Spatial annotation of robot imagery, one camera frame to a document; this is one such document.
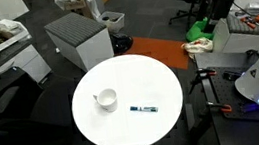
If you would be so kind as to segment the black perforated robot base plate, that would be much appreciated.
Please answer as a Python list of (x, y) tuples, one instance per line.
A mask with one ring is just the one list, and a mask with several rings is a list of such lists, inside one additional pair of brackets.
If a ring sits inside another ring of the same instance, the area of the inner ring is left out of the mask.
[(211, 76), (209, 82), (218, 102), (231, 106), (231, 111), (224, 113), (226, 118), (259, 121), (259, 105), (241, 95), (235, 88), (235, 81), (225, 77), (225, 73), (242, 74), (247, 69), (248, 66), (210, 67), (210, 70), (216, 71), (216, 75)]

